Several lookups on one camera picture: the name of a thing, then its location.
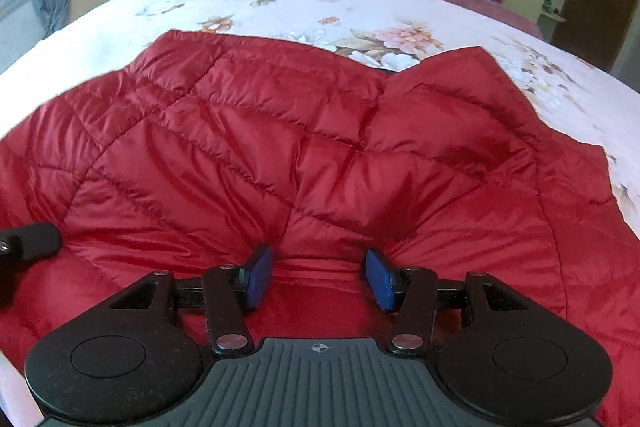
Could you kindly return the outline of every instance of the white floral bedsheet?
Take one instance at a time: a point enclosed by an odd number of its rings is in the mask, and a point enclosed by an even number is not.
[[[112,0],[0,75],[0,137],[61,92],[124,67],[172,28],[302,42],[391,71],[482,46],[545,123],[604,147],[622,214],[640,235],[640,94],[545,42],[440,0]],[[0,399],[16,389],[4,375]],[[19,410],[15,424],[31,427],[33,417]]]

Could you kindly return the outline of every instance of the corner shelf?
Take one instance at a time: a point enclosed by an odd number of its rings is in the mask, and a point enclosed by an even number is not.
[[[564,17],[556,15],[555,13],[548,12],[546,10],[542,10],[540,12],[540,15],[549,17],[550,19],[555,20],[556,22],[566,22],[566,19]]]

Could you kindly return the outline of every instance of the blue gripper pad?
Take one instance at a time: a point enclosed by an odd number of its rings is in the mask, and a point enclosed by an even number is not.
[[[273,267],[273,250],[267,247],[260,260],[249,272],[249,282],[246,291],[246,305],[250,310],[257,310],[262,301],[269,281],[271,279],[271,267]]]
[[[266,339],[248,357],[214,363],[193,393],[135,425],[497,427],[453,402],[422,362],[390,357],[373,339]],[[71,425],[48,418],[41,427]]]
[[[380,309],[383,312],[393,311],[396,304],[396,294],[391,288],[391,274],[372,250],[367,251],[365,257],[365,273]]]

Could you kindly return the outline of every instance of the silver screw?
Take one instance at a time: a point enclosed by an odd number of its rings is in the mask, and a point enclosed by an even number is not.
[[[391,340],[392,344],[398,349],[404,349],[410,351],[411,349],[418,349],[424,341],[418,335],[412,335],[411,333],[405,333],[403,335],[396,335]]]
[[[249,340],[244,335],[238,335],[237,333],[229,333],[228,335],[222,335],[216,340],[216,344],[221,349],[227,349],[228,351],[235,351],[242,349],[249,343]]]

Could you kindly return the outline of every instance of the red quilted fabric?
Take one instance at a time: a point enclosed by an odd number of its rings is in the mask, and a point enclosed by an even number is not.
[[[149,271],[192,277],[264,241],[256,340],[384,334],[361,273],[376,246],[443,278],[489,271],[587,331],[614,362],[599,418],[640,425],[640,248],[603,151],[546,127],[480,48],[387,76],[291,42],[170,32],[0,142],[0,229],[43,220],[60,254],[0,275],[18,367]]]

